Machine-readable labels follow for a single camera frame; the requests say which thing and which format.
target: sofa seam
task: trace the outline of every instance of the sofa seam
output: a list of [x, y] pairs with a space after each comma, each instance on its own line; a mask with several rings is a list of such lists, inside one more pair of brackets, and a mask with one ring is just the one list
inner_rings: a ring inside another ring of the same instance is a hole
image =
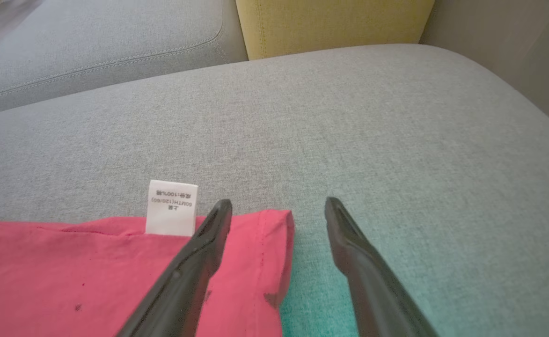
[[[108, 60], [108, 61], [100, 62], [100, 63], [97, 63], [97, 64], [92, 64], [90, 66], [82, 66], [81, 68], [77, 68], [75, 70], [69, 70], [69, 71], [65, 71], [63, 73], [58, 73], [58, 74], [54, 74], [54, 75], [48, 75], [48, 76], [45, 76], [45, 77], [40, 77], [40, 78], [32, 80], [32, 81], [27, 81], [27, 82], [24, 82], [24, 83], [20, 83], [18, 85], [13, 85], [13, 86], [10, 86], [10, 87], [7, 87], [7, 88], [3, 88], [3, 89], [0, 90], [0, 96], [11, 94], [12, 92], [18, 92], [18, 91], [24, 90], [24, 89], [34, 88], [34, 87], [36, 87], [38, 85], [41, 85], [43, 83], [52, 83], [52, 82], [54, 82], [54, 81], [47, 81], [47, 80], [58, 81], [60, 79], [71, 78], [72, 77], [71, 75], [87, 74], [87, 73], [90, 73], [94, 70], [101, 70], [101, 69], [105, 69], [105, 68], [110, 68], [112, 66], [117, 66], [117, 65], [120, 65], [120, 64], [122, 64], [122, 65], [131, 64], [131, 63], [135, 63], [135, 62], [140, 62], [140, 60], [151, 60], [151, 59], [156, 59], [156, 58], [162, 58], [162, 57], [165, 57], [165, 56], [168, 56], [168, 55], [178, 55], [178, 54], [186, 53], [188, 51], [195, 51], [197, 49], [201, 49], [202, 47], [206, 47], [207, 45], [210, 45], [210, 44], [214, 43], [215, 41], [216, 41], [216, 45], [218, 45], [217, 40], [222, 35], [222, 32], [224, 31], [224, 27], [225, 27], [224, 4], [223, 4], [223, 2], [224, 2], [224, 0], [221, 0], [221, 2], [220, 2], [220, 4], [221, 4], [221, 13], [220, 14], [222, 16], [222, 22], [220, 24], [220, 28], [218, 29], [216, 34], [214, 34], [213, 36], [211, 36], [207, 39], [199, 41], [199, 43], [189, 44], [189, 45], [185, 45], [183, 47], [176, 47], [176, 48], [172, 48], [172, 49], [164, 49], [163, 51], [154, 51], [152, 53], [146, 53], [146, 54], [140, 54], [140, 55], [134, 55], [134, 56], [127, 56], [126, 58]], [[161, 55], [161, 56], [156, 57], [156, 58], [146, 58], [147, 56], [156, 56], [156, 55], [160, 55], [160, 54], [165, 54], [165, 55]], [[130, 60], [131, 62], [120, 62], [122, 60]]]
[[[226, 26], [225, 26], [225, 5], [223, 2], [224, 0], [220, 2], [222, 5], [222, 25], [220, 27], [220, 31], [224, 35], [226, 32]], [[220, 43], [218, 43], [218, 41], [216, 41], [216, 52], [220, 55], [220, 58], [223, 60], [225, 64], [231, 63], [231, 61], [229, 61], [229, 57], [227, 56], [227, 53], [220, 46]]]
[[262, 58], [266, 58], [266, 37], [264, 36], [264, 21], [262, 20], [262, 4], [256, 0], [257, 8], [257, 28], [260, 34], [260, 43], [262, 47]]
[[72, 74], [67, 74], [67, 75], [63, 75], [63, 76], [60, 76], [60, 77], [55, 77], [54, 79], [49, 79], [48, 81], [41, 81], [41, 82], [35, 83], [33, 85], [27, 85], [27, 86], [23, 86], [21, 88], [15, 88], [13, 90], [0, 92], [0, 97], [1, 96], [6, 96], [6, 95], [9, 95], [9, 94], [13, 94], [14, 92], [19, 92], [19, 91], [22, 91], [22, 90], [32, 89], [32, 88], [35, 88], [35, 87], [40, 86], [40, 85], [47, 85], [48, 83], [54, 83], [56, 81], [61, 81], [61, 80], [64, 80], [64, 79], [70, 79], [72, 77], [77, 77], [79, 75], [92, 73], [94, 71], [103, 70], [103, 69], [107, 69], [107, 68], [113, 68], [115, 66], [126, 66], [126, 65], [132, 64], [132, 63], [144, 62], [144, 61], [153, 60], [153, 59], [161, 59], [161, 58], [165, 58], [165, 57], [168, 57], [168, 56], [174, 56], [174, 55], [179, 55], [179, 54], [183, 54], [183, 53], [188, 53], [190, 51], [196, 51], [197, 49], [201, 49], [203, 47], [206, 47], [206, 45], [210, 45], [210, 44], [213, 44], [213, 43], [214, 43], [214, 40], [212, 40], [208, 44], [204, 44], [204, 45], [201, 45], [199, 47], [195, 47], [193, 49], [187, 49], [186, 51], [178, 51], [178, 52], [167, 53], [167, 54], [164, 54], [164, 55], [155, 56], [155, 57], [151, 57], [151, 58], [142, 58], [142, 59], [137, 59], [137, 60], [131, 60], [131, 61], [128, 61], [128, 62], [120, 62], [120, 63], [111, 64], [109, 66], [102, 66], [100, 68], [92, 68], [92, 69], [86, 70], [86, 71], [79, 71], [77, 73], [72, 73]]
[[253, 329], [251, 330], [251, 335], [253, 336], [256, 336], [256, 331], [257, 331], [257, 326], [259, 326], [259, 319], [258, 319], [258, 310], [256, 308], [256, 304], [257, 302], [260, 300], [260, 292], [259, 292], [259, 286], [260, 286], [260, 281], [261, 281], [261, 278], [262, 278], [262, 272], [264, 271], [264, 255], [265, 255], [265, 252], [264, 252], [264, 222], [266, 222], [266, 214], [267, 214], [268, 210], [265, 210], [265, 211], [262, 211], [259, 213], [259, 216], [258, 216], [258, 219], [257, 219], [257, 225], [258, 225], [258, 228], [256, 230], [256, 242], [257, 242], [257, 247], [259, 249], [258, 253], [259, 253], [259, 260], [258, 260], [258, 269], [257, 269], [257, 274], [256, 274], [256, 283], [255, 283], [255, 293], [254, 293], [254, 298], [253, 298], [253, 321], [254, 321], [254, 326], [253, 326]]

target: fabric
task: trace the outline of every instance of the fabric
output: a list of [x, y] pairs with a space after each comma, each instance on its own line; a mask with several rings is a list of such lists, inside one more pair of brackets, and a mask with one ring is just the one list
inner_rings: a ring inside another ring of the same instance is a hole
[[48, 0], [0, 42], [0, 111], [242, 60], [234, 0]]
[[249, 59], [418, 43], [434, 0], [236, 0]]
[[0, 113], [0, 220], [291, 209], [283, 335], [356, 335], [330, 254], [340, 198], [441, 336], [549, 335], [549, 118], [475, 62], [373, 45], [216, 66]]
[[[144, 231], [144, 218], [0, 222], [0, 336], [116, 335], [189, 240]], [[197, 335], [280, 336], [268, 296], [285, 296], [292, 249], [289, 211], [234, 217]]]

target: wall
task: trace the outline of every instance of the wall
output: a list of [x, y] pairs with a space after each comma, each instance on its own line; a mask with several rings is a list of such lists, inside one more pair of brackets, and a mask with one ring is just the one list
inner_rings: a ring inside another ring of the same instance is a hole
[[549, 116], [549, 0], [436, 0], [420, 42], [475, 60]]

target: gray fabric upholstery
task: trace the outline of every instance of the gray fabric upholstery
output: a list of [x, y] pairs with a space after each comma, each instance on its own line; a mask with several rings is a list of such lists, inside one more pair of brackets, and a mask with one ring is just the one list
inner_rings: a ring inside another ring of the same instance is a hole
[[442, 336], [549, 336], [549, 118], [423, 45], [315, 51], [0, 112], [0, 220], [144, 216], [150, 179], [198, 215], [291, 209], [286, 336], [355, 336], [326, 237], [345, 203]]
[[0, 111], [241, 60], [234, 0], [46, 0], [0, 42]]

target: dark spot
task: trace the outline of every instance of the dark spot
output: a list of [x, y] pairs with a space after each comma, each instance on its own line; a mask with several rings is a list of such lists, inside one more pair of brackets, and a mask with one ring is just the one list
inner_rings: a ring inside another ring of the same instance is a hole
[[270, 304], [270, 307], [278, 309], [278, 294], [264, 294], [264, 299]]
[[204, 303], [208, 301], [208, 298], [210, 298], [210, 295], [212, 295], [212, 290], [208, 290], [207, 292], [205, 292]]

